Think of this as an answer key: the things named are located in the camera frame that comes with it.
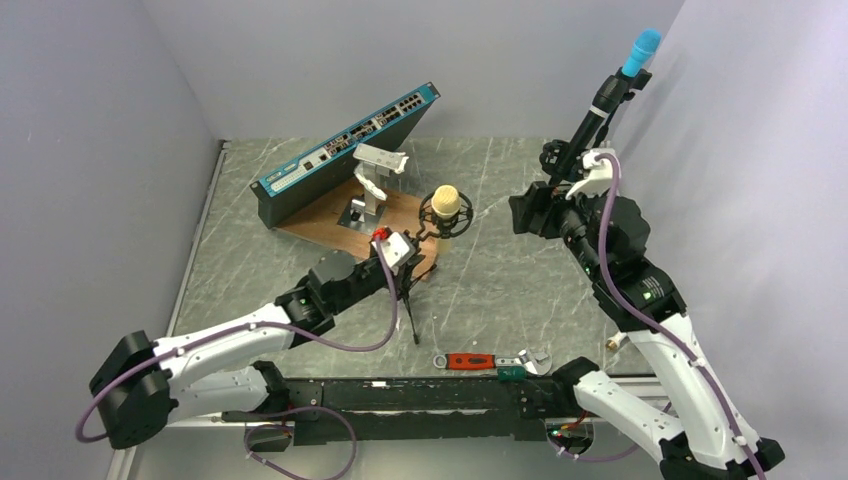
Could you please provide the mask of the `black tripod shock mount stand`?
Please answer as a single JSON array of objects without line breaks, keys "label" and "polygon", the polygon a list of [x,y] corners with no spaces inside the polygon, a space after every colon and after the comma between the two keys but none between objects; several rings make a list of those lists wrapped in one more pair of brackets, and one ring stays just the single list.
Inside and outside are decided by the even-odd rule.
[{"label": "black tripod shock mount stand", "polygon": [[[399,298],[402,301],[402,304],[408,315],[411,327],[412,340],[415,345],[420,344],[420,336],[416,329],[416,324],[412,313],[410,300],[411,291],[420,280],[422,280],[424,277],[426,277],[432,271],[435,270],[435,268],[437,267],[436,260],[439,256],[437,254],[436,249],[438,231],[434,223],[434,215],[431,207],[431,198],[433,197],[434,191],[424,197],[419,205],[417,213],[417,219],[419,223],[418,231],[415,233],[415,235],[412,235],[409,231],[404,231],[404,234],[406,234],[412,240],[412,243],[417,245],[417,248],[420,250],[420,253],[424,255],[424,260],[414,270],[414,276],[412,277],[412,281],[405,287],[398,287]],[[461,199],[461,207],[459,214],[457,215],[455,220],[455,226],[452,230],[451,244],[453,239],[463,235],[470,228],[474,218],[474,208],[471,200],[460,191],[459,195]]]}]

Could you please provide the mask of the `beige gold microphone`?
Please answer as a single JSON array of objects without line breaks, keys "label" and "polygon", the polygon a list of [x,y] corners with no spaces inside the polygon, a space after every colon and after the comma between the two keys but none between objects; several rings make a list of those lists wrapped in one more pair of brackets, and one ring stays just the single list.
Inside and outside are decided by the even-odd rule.
[{"label": "beige gold microphone", "polygon": [[441,185],[431,198],[433,219],[438,231],[436,249],[438,255],[446,254],[451,247],[451,235],[461,207],[459,191],[452,185]]}]

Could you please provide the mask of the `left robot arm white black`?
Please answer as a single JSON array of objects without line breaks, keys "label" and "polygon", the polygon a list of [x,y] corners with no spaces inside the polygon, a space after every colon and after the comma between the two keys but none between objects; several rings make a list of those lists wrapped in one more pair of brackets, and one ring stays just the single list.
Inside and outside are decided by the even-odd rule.
[{"label": "left robot arm white black", "polygon": [[89,382],[92,404],[75,427],[81,443],[107,440],[116,450],[144,443],[168,424],[207,413],[242,411],[264,420],[288,406],[279,370],[256,361],[229,365],[315,341],[337,350],[370,352],[326,338],[335,318],[381,289],[390,305],[409,290],[422,256],[417,241],[399,232],[376,234],[369,256],[357,261],[332,251],[290,290],[257,310],[193,333],[150,339],[144,331],[123,336]]}]

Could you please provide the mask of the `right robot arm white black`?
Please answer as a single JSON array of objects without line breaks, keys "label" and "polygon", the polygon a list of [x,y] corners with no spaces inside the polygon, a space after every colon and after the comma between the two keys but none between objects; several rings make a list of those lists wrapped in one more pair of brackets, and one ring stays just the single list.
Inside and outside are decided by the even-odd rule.
[{"label": "right robot arm white black", "polygon": [[760,436],[727,399],[694,333],[670,276],[645,255],[650,226],[634,200],[564,194],[543,181],[509,198],[512,228],[561,239],[591,282],[602,311],[647,360],[674,412],[624,390],[593,361],[578,357],[555,370],[557,411],[592,413],[616,427],[658,464],[665,479],[749,479],[786,454]]}]

